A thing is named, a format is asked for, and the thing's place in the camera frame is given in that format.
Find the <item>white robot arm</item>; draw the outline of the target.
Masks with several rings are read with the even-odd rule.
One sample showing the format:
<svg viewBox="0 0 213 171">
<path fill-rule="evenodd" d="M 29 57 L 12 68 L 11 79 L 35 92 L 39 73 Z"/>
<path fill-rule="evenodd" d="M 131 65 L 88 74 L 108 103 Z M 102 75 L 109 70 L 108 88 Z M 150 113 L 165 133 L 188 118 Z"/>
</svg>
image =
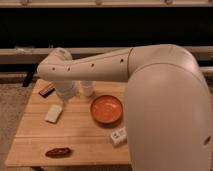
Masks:
<svg viewBox="0 0 213 171">
<path fill-rule="evenodd" d="M 131 47 L 79 60 L 54 50 L 39 76 L 68 95 L 71 80 L 126 84 L 124 122 L 133 171 L 210 171 L 213 108 L 194 56 L 171 45 Z"/>
</svg>

